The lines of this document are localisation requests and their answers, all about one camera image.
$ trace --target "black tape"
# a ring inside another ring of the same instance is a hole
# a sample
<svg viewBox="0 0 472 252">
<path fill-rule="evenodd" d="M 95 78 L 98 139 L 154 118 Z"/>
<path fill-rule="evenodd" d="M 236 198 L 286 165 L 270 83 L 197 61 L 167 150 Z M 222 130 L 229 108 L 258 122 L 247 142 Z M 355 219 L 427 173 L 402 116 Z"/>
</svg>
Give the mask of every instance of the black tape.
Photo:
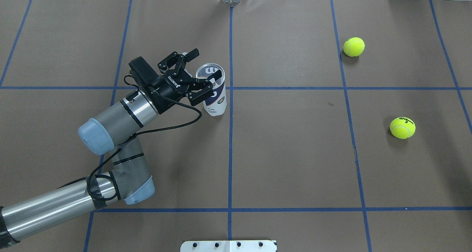
<svg viewBox="0 0 472 252">
<path fill-rule="evenodd" d="M 93 195 L 102 197 L 96 176 L 93 175 L 91 177 L 89 185 L 90 191 L 93 193 Z M 91 200 L 93 201 L 93 205 L 95 206 L 96 210 L 103 209 L 107 206 L 107 204 L 103 200 L 96 200 L 94 198 L 92 198 Z"/>
<path fill-rule="evenodd" d="M 128 158 L 124 158 L 124 159 L 118 160 L 116 162 L 113 162 L 113 165 L 116 166 L 116 165 L 119 165 L 121 163 L 128 162 L 128 161 L 134 160 L 136 158 L 140 158 L 141 156 L 144 156 L 144 155 L 145 155 L 144 153 L 139 153 L 137 155 L 133 155 L 133 156 L 130 156 Z"/>
<path fill-rule="evenodd" d="M 141 123 L 141 121 L 139 121 L 139 119 L 136 117 L 135 114 L 133 114 L 133 111 L 131 111 L 131 109 L 129 109 L 128 105 L 125 103 L 125 101 L 123 100 L 120 100 L 119 101 L 121 103 L 121 105 L 126 109 L 126 111 L 128 112 L 128 114 L 135 120 L 136 124 L 142 128 L 144 127 L 144 125 Z"/>
<path fill-rule="evenodd" d="M 18 244 L 20 241 L 15 240 L 8 232 L 7 226 L 5 225 L 5 221 L 3 220 L 3 215 L 1 210 L 3 209 L 0 206 L 0 249 L 11 247 L 12 245 Z"/>
<path fill-rule="evenodd" d="M 115 179 L 115 175 L 113 175 L 112 171 L 109 171 L 108 173 L 110 173 L 110 180 L 113 183 L 113 187 L 115 187 L 115 191 L 117 192 L 117 198 L 118 200 L 121 200 L 121 195 L 119 194 L 119 189 L 118 189 L 117 181 Z"/>
</svg>

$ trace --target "table surface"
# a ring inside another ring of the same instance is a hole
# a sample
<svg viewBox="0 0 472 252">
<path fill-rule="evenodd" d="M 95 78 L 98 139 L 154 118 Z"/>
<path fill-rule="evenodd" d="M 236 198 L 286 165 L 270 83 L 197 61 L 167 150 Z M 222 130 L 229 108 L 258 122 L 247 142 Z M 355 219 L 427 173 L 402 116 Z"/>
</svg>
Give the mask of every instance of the table surface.
<svg viewBox="0 0 472 252">
<path fill-rule="evenodd" d="M 187 70 L 220 64 L 229 98 L 222 116 L 141 138 L 151 198 L 9 251 L 226 239 L 277 240 L 280 251 L 471 250 L 472 41 L 462 30 L 472 22 L 456 12 L 472 3 L 0 0 L 7 9 L 22 13 L 0 15 L 2 206 L 93 170 L 100 157 L 77 128 L 131 91 L 122 80 L 135 57 L 155 65 L 198 48 Z M 353 36 L 366 49 L 351 58 L 340 48 Z M 412 138 L 389 133 L 399 116 L 415 121 Z M 194 117 L 176 107 L 146 129 Z"/>
</svg>

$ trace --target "black cable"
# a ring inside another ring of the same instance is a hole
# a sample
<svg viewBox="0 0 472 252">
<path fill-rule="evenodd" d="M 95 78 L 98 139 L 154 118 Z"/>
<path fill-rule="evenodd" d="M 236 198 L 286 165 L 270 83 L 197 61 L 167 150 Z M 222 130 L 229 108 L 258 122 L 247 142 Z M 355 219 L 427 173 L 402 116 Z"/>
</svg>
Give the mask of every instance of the black cable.
<svg viewBox="0 0 472 252">
<path fill-rule="evenodd" d="M 123 78 L 123 81 L 125 82 L 125 84 L 127 84 L 127 85 L 129 85 L 129 86 L 136 87 L 136 91 L 139 91 L 139 87 L 138 87 L 136 84 L 130 84 L 130 83 L 128 83 L 128 82 L 126 81 L 126 78 L 128 78 L 128 77 L 133 78 L 133 76 L 131 76 L 131 75 L 129 75 L 129 74 L 128 74 L 127 76 L 125 76 L 125 77 Z"/>
<path fill-rule="evenodd" d="M 86 183 L 87 183 L 87 192 L 89 193 L 90 197 L 94 200 L 101 200 L 101 201 L 108 201 L 108 200 L 113 200 L 116 196 L 118 196 L 118 189 L 117 189 L 117 186 L 116 186 L 116 182 L 111 178 L 109 177 L 108 175 L 95 175 L 95 173 L 100 169 L 102 168 L 106 163 L 108 163 L 113 157 L 115 157 L 119 152 L 121 151 L 121 148 L 119 148 L 117 151 L 115 151 L 110 157 L 108 157 L 105 161 L 103 161 L 103 163 L 101 163 L 99 166 L 97 166 L 91 173 L 90 175 L 86 178 Z M 109 181 L 111 181 L 111 183 L 113 183 L 113 185 L 115 186 L 115 194 L 113 194 L 113 196 L 109 197 L 109 198 L 103 198 L 103 197 L 100 197 L 100 196 L 97 196 L 95 194 L 93 194 L 93 192 L 91 191 L 91 188 L 90 188 L 90 180 L 93 176 L 96 176 L 97 178 L 106 178 L 108 179 Z"/>
<path fill-rule="evenodd" d="M 190 122 L 187 122 L 187 123 L 184 123 L 184 124 L 180 124 L 180 125 L 176 125 L 176 126 L 172 126 L 172 127 L 166 127 L 166 128 L 160 128 L 160 129 L 152 129 L 152 130 L 146 130 L 146 131 L 141 131 L 141 132 L 138 132 L 136 133 L 136 136 L 138 135 L 142 135 L 142 134 L 146 134 L 146 133 L 152 133 L 152 132 L 158 132 L 158 131 L 163 131 L 163 130 L 170 130 L 170 129 L 177 129 L 177 128 L 182 128 L 182 127 L 185 127 L 185 126 L 188 126 L 188 125 L 191 125 L 191 124 L 194 124 L 195 122 L 197 122 L 201 117 L 202 117 L 202 112 L 196 108 L 194 108 L 193 106 L 189 106 L 189 105 L 186 105 L 186 104 L 182 104 L 178 101 L 175 101 L 173 99 L 170 99 L 170 98 L 167 98 L 165 96 L 162 96 L 160 95 L 159 93 L 157 93 L 157 96 L 159 96 L 160 98 L 164 99 L 165 101 L 167 102 L 171 102 L 171 103 L 174 103 L 176 105 L 179 105 L 179 106 L 182 106 L 184 108 L 188 108 L 188 109 L 191 109 L 195 112 L 198 113 L 198 116 L 196 119 L 194 119 L 193 121 L 190 121 Z"/>
<path fill-rule="evenodd" d="M 67 184 L 65 184 L 65 185 L 62 185 L 62 186 L 58 187 L 57 189 L 59 189 L 59 188 L 61 188 L 61 187 L 68 186 L 68 185 L 72 185 L 73 183 L 77 183 L 77 182 L 82 181 L 82 180 L 84 180 L 84 179 L 86 179 L 86 178 L 87 178 L 87 177 L 85 176 L 85 177 L 83 177 L 83 178 L 76 179 L 76 180 L 74 180 L 74 181 L 71 181 L 71 182 L 69 182 L 69 183 L 67 183 Z"/>
<path fill-rule="evenodd" d="M 133 78 L 133 76 L 131 75 L 127 75 L 123 78 L 123 81 L 125 82 L 125 84 L 127 85 L 132 85 L 132 86 L 135 86 L 137 89 L 139 89 L 137 87 L 137 85 L 135 84 L 130 84 L 126 81 L 126 78 L 128 77 L 131 77 Z M 159 128 L 159 129 L 152 129 L 152 130 L 146 130 L 146 131 L 141 131 L 141 132 L 138 132 L 138 133 L 134 133 L 133 135 L 131 135 L 128 140 L 126 140 L 124 143 L 128 143 L 132 140 L 134 140 L 138 135 L 142 135 L 142 134 L 146 134 L 146 133 L 153 133 L 153 132 L 158 132 L 158 131 L 164 131 L 164 130 L 171 130 L 171 129 L 177 129 L 177 128 L 182 128 L 182 127 L 185 127 L 185 126 L 189 126 L 191 124 L 194 124 L 195 122 L 199 121 L 199 119 L 202 117 L 202 112 L 196 108 L 194 108 L 193 106 L 189 106 L 189 105 L 186 105 L 186 104 L 183 104 L 183 103 L 180 103 L 178 101 L 175 101 L 173 99 L 170 99 L 170 98 L 167 98 L 165 96 L 162 96 L 160 95 L 157 91 L 155 92 L 156 95 L 159 97 L 159 98 L 162 98 L 164 99 L 165 101 L 167 102 L 170 102 L 170 103 L 174 103 L 175 105 L 179 105 L 179 106 L 183 106 L 184 108 L 188 108 L 188 109 L 192 109 L 194 111 L 196 111 L 198 113 L 198 116 L 197 118 L 195 118 L 193 121 L 190 121 L 190 122 L 187 122 L 187 123 L 184 123 L 184 124 L 180 124 L 180 125 L 176 125 L 176 126 L 172 126 L 172 127 L 165 127 L 165 128 Z M 105 161 L 103 161 L 103 163 L 101 163 L 99 166 L 97 166 L 91 173 L 89 176 L 85 177 L 85 178 L 79 178 L 79 179 L 76 179 L 72 182 L 69 182 L 61 187 L 65 187 L 65 186 L 68 186 L 68 185 L 72 185 L 73 183 L 77 183 L 79 181 L 82 181 L 82 180 L 86 180 L 86 188 L 87 188 L 87 192 L 88 194 L 90 195 L 91 198 L 93 198 L 94 200 L 101 200 L 101 201 L 108 201 L 108 200 L 112 200 L 114 199 L 115 197 L 118 196 L 118 186 L 116 185 L 116 181 L 111 178 L 110 176 L 108 175 L 95 175 L 95 173 L 100 169 L 102 168 L 106 163 L 108 163 L 113 157 L 115 157 L 119 152 L 121 151 L 121 148 L 119 148 L 118 150 L 116 150 L 110 157 L 108 157 Z M 109 198 L 103 198 L 103 197 L 100 197 L 100 196 L 97 196 L 95 195 L 92 191 L 91 191 L 91 188 L 90 188 L 90 180 L 92 178 L 92 176 L 96 176 L 96 178 L 106 178 L 108 179 L 109 181 L 111 181 L 111 183 L 113 183 L 113 186 L 115 187 L 115 194 Z"/>
</svg>

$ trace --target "tennis ball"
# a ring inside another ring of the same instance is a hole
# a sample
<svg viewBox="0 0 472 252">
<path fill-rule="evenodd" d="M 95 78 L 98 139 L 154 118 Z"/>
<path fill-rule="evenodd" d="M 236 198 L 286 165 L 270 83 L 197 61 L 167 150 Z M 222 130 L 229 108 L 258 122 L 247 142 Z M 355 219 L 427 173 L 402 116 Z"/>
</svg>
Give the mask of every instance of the tennis ball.
<svg viewBox="0 0 472 252">
<path fill-rule="evenodd" d="M 364 51 L 365 43 L 364 40 L 359 37 L 352 37 L 344 42 L 344 53 L 349 57 L 357 57 Z"/>
<path fill-rule="evenodd" d="M 395 118 L 390 123 L 390 132 L 398 139 L 407 139 L 413 136 L 416 130 L 414 122 L 405 117 Z"/>
</svg>

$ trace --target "light blue joint cap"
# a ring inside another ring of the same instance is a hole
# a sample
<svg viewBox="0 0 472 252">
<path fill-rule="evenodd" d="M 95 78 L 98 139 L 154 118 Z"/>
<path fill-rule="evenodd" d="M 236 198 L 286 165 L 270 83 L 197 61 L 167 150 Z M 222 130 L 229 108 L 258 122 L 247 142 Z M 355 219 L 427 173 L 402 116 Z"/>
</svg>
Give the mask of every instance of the light blue joint cap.
<svg viewBox="0 0 472 252">
<path fill-rule="evenodd" d="M 143 200 L 147 200 L 150 198 L 155 192 L 154 183 L 152 183 L 152 176 L 136 190 L 125 198 L 125 202 L 128 205 L 133 205 L 138 202 L 142 202 Z"/>
<path fill-rule="evenodd" d="M 90 151 L 98 155 L 115 147 L 108 131 L 95 118 L 89 119 L 79 128 L 79 137 Z"/>
</svg>

